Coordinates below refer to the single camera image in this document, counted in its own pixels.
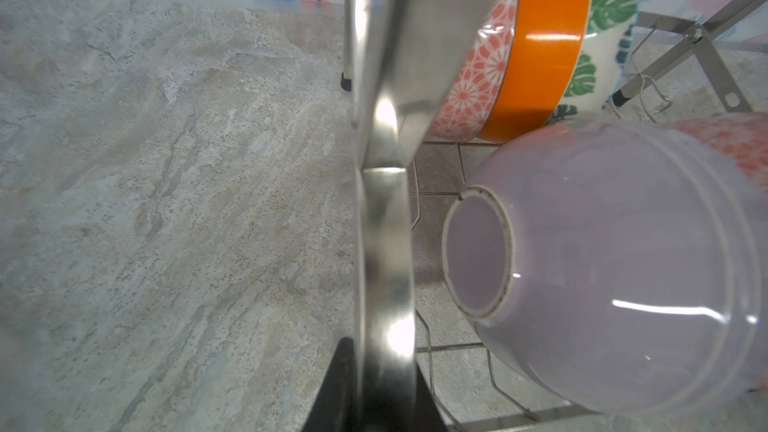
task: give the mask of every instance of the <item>orange plate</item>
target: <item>orange plate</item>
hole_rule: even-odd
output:
[[[480,131],[506,142],[552,115],[576,67],[590,0],[520,0],[504,83]]]

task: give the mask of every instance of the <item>white bowl with green leaves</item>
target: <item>white bowl with green leaves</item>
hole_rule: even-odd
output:
[[[629,60],[637,17],[638,0],[591,0],[578,62],[548,123],[600,114]]]

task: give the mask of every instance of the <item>metal dish rack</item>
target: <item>metal dish rack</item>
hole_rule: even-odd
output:
[[[717,53],[712,41],[719,35],[725,33],[732,26],[737,24],[744,17],[748,16],[759,6],[764,4],[767,0],[732,0],[722,10],[713,15],[704,24],[698,24],[691,20],[681,19],[672,16],[664,16],[659,14],[649,14],[640,12],[638,15],[638,26],[647,28],[650,32],[642,39],[641,42],[634,48],[630,54],[629,63],[635,69],[635,72],[626,72],[625,75],[630,79],[625,83],[617,92],[615,92],[608,103],[607,107],[618,118],[622,118],[617,110],[617,106],[622,106],[627,101],[635,96],[640,96],[640,106],[642,108],[642,115],[638,117],[638,120],[648,119],[653,123],[656,123],[655,115],[668,109],[673,101],[669,99],[656,83],[656,79],[661,78],[676,66],[684,62],[688,57],[695,56],[699,64],[701,64],[707,79],[712,84],[720,101],[727,112],[751,112],[752,108],[741,89],[736,84],[734,78],[728,71],[725,63]],[[349,0],[345,1],[345,50],[344,50],[344,70],[342,72],[342,88],[345,90],[351,89],[350,78],[352,68],[352,57],[350,48],[351,37],[351,3]],[[634,54],[638,51],[648,38],[656,33],[658,30],[662,30],[668,33],[678,34],[682,36],[682,40],[673,46],[662,57],[651,63],[644,70],[640,71],[634,62]],[[649,86],[653,87],[658,94],[659,99],[663,105],[657,109],[648,110],[643,98],[643,91]],[[450,146],[456,148],[458,154],[458,164],[460,168],[462,184],[466,180],[466,174],[464,169],[464,158],[462,157],[463,147],[499,147],[496,144],[486,142],[440,142],[440,141],[426,141],[425,145],[430,146]],[[416,161],[413,163],[413,181],[415,185],[415,192],[411,193],[416,199],[416,217],[412,223],[411,230],[413,231],[416,224],[418,224],[421,218],[421,200],[423,197],[438,196],[438,197],[451,197],[457,196],[459,190],[439,191],[439,192],[420,192],[418,187],[418,169],[416,168]],[[454,344],[440,344],[433,345],[430,333],[429,324],[424,317],[416,310],[416,318],[424,327],[426,336],[426,346],[416,348],[418,354],[427,355],[428,363],[428,385],[432,397],[434,398],[438,408],[450,419],[452,422],[448,425],[449,430],[457,432],[492,432],[496,430],[528,430],[533,427],[542,424],[550,424],[556,421],[570,420],[577,418],[586,418],[589,416],[597,415],[598,413],[581,407],[580,405],[572,404],[568,402],[568,405],[549,408],[546,410],[532,411],[526,408],[520,401],[516,400],[510,394],[501,389],[495,379],[494,365],[491,352],[485,348],[485,345],[481,342],[467,342],[467,343],[454,343]],[[506,415],[499,418],[487,418],[483,420],[475,420],[472,422],[460,423],[451,411],[440,401],[435,391],[435,377],[433,370],[433,356],[436,353],[451,352],[456,350],[469,350],[469,349],[484,349],[486,361],[488,364],[488,374],[490,377],[491,386],[502,397],[504,397],[511,406],[519,411],[518,414]]]

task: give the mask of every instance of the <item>metal utensil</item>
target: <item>metal utensil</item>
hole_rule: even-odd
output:
[[[364,430],[409,430],[416,362],[406,168],[493,0],[351,1],[355,408]]]

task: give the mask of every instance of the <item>stone surface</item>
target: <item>stone surface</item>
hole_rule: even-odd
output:
[[[341,53],[339,17],[0,0],[0,430],[302,425],[353,322]],[[768,100],[764,56],[732,54],[748,93]],[[703,74],[678,73],[676,104],[714,113]],[[455,148],[424,147],[421,190],[460,187]],[[462,150],[467,174],[492,152]],[[420,197],[413,239],[434,344],[477,340],[441,280],[451,201]],[[491,388],[483,350],[436,354],[434,368],[460,420],[514,412]],[[562,403],[495,370],[529,407]],[[684,418],[539,430],[766,424],[768,398],[748,394]]]

